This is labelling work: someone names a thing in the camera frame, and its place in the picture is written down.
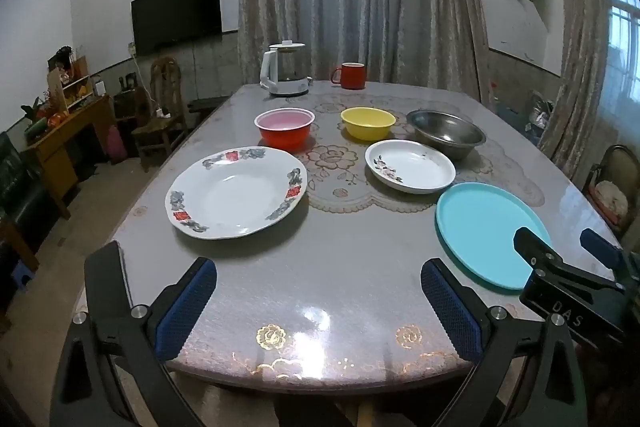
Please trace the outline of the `white rose plate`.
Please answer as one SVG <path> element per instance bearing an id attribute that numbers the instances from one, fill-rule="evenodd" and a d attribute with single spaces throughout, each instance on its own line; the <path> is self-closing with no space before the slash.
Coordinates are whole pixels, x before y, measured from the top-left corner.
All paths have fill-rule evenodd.
<path id="1" fill-rule="evenodd" d="M 370 145 L 364 155 L 371 172 L 384 184 L 408 194 L 445 190 L 457 176 L 443 153 L 409 140 L 384 140 Z"/>

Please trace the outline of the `white electric kettle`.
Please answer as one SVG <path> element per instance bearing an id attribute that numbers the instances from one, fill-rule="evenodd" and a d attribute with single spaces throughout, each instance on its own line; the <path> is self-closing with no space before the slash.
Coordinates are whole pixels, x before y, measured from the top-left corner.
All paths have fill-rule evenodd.
<path id="1" fill-rule="evenodd" d="M 270 44 L 262 56 L 259 80 L 272 96 L 306 94 L 312 83 L 306 69 L 306 44 L 293 40 Z"/>

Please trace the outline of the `cushioned chair by window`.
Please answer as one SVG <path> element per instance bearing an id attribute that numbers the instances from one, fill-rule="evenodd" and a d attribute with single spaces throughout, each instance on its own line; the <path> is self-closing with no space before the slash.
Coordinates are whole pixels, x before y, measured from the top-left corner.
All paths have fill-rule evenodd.
<path id="1" fill-rule="evenodd" d="M 582 194 L 613 234 L 621 239 L 638 216 L 639 159 L 625 145 L 614 144 L 589 170 Z"/>

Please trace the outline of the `window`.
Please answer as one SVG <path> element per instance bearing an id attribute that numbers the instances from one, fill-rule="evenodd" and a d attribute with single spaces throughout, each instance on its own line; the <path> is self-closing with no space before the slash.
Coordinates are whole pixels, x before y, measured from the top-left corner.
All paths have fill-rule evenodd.
<path id="1" fill-rule="evenodd" d="M 639 0 L 611 0 L 601 105 L 609 114 L 639 106 Z"/>

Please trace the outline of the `wooden sideboard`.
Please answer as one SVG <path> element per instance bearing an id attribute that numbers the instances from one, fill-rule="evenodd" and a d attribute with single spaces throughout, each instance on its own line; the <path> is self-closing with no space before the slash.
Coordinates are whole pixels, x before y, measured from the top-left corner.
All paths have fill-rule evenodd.
<path id="1" fill-rule="evenodd" d="M 101 95 L 24 150 L 26 157 L 35 161 L 44 187 L 58 206 L 63 219 L 70 219 L 70 210 L 63 197 L 79 181 L 67 145 L 78 142 L 81 135 L 90 129 L 96 139 L 89 141 L 89 146 L 98 144 L 101 151 L 99 158 L 106 159 L 108 132 L 114 124 L 111 98 Z"/>

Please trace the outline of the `lace table mat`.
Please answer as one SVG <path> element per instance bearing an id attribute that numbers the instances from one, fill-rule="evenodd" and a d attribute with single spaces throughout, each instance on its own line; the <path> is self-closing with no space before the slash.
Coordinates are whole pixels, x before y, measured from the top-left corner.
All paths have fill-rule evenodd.
<path id="1" fill-rule="evenodd" d="M 416 195 L 395 190 L 387 183 L 405 181 L 393 161 L 381 153 L 374 155 L 374 167 L 366 161 L 368 142 L 356 140 L 345 128 L 341 113 L 351 107 L 374 107 L 396 118 L 390 139 L 416 141 L 418 136 L 408 121 L 415 109 L 435 109 L 464 119 L 470 116 L 454 104 L 399 96 L 367 94 L 307 94 L 297 102 L 311 110 L 316 119 L 311 126 L 312 141 L 297 154 L 308 172 L 307 195 L 312 208 L 348 215 L 378 207 L 397 213 L 417 213 L 434 205 L 433 194 Z M 454 181 L 482 182 L 503 188 L 532 207 L 544 205 L 544 193 L 509 156 L 504 147 L 488 138 L 475 152 L 455 164 Z"/>

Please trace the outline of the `stainless steel bowl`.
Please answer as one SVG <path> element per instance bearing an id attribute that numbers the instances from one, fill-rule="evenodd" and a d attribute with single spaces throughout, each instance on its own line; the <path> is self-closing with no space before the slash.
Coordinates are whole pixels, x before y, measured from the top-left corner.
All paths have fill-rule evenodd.
<path id="1" fill-rule="evenodd" d="M 463 160 L 469 153 L 486 142 L 486 134 L 471 121 L 439 112 L 439 110 L 417 109 L 407 115 L 418 140 L 451 160 Z"/>

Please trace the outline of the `yellow bowl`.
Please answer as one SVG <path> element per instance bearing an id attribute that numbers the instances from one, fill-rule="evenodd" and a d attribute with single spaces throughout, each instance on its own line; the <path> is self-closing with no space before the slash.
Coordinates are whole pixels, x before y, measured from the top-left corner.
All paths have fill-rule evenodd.
<path id="1" fill-rule="evenodd" d="M 346 131 L 362 142 L 385 140 L 396 124 L 393 114 L 375 107 L 346 108 L 341 113 L 341 120 Z"/>

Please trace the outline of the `turquoise round tray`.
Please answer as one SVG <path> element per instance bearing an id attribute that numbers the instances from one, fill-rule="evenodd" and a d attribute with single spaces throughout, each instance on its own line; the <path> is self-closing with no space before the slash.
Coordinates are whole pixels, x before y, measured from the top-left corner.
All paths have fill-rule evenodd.
<path id="1" fill-rule="evenodd" d="M 546 243 L 549 233 L 537 213 L 502 188 L 480 182 L 458 183 L 439 197 L 435 221 L 451 254 L 484 282 L 521 291 L 532 274 L 513 239 L 529 229 Z"/>

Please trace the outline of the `red plastic bowl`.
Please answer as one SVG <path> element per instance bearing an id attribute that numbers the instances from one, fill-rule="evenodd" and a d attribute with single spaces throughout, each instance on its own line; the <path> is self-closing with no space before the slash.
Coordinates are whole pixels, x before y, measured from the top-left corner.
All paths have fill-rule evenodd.
<path id="1" fill-rule="evenodd" d="M 316 116 L 309 109 L 281 107 L 267 110 L 254 119 L 265 146 L 297 152 L 310 137 Z"/>

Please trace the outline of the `small wooden shelf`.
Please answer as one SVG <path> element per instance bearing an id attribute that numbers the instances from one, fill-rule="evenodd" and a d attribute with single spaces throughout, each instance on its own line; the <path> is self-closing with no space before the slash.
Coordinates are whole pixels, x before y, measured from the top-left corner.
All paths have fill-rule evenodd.
<path id="1" fill-rule="evenodd" d="M 56 63 L 48 72 L 50 106 L 58 113 L 74 113 L 94 97 L 93 77 L 84 56 L 70 62 L 70 69 Z"/>

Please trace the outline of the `beige window curtain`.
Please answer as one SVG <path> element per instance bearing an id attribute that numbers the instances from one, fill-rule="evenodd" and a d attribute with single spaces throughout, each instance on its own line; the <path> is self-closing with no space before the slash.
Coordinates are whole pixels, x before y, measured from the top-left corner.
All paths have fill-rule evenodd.
<path id="1" fill-rule="evenodd" d="M 603 89 L 611 0 L 563 0 L 561 87 L 539 150 L 573 178 L 596 124 Z"/>

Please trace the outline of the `wooden chair by wall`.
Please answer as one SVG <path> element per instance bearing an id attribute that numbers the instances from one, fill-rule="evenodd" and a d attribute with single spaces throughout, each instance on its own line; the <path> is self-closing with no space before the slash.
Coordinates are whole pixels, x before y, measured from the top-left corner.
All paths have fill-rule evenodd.
<path id="1" fill-rule="evenodd" d="M 181 93 L 181 69 L 170 57 L 157 58 L 151 65 L 150 116 L 132 132 L 141 167 L 148 171 L 153 157 L 160 153 L 168 158 L 188 134 Z"/>

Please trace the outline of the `large white patterned plate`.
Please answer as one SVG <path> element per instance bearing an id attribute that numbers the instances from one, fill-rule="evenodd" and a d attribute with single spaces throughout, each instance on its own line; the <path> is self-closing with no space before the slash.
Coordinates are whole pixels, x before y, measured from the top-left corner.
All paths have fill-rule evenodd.
<path id="1" fill-rule="evenodd" d="M 165 196 L 169 222 L 180 232 L 218 241 L 239 239 L 275 225 L 295 209 L 308 186 L 295 156 L 244 146 L 195 161 Z"/>

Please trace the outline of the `black wall television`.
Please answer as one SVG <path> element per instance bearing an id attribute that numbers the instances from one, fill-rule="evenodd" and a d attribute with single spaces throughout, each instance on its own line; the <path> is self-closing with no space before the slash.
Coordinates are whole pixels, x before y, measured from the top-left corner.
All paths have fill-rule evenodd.
<path id="1" fill-rule="evenodd" d="M 220 37 L 220 0 L 134 0 L 134 46 L 140 56 Z"/>

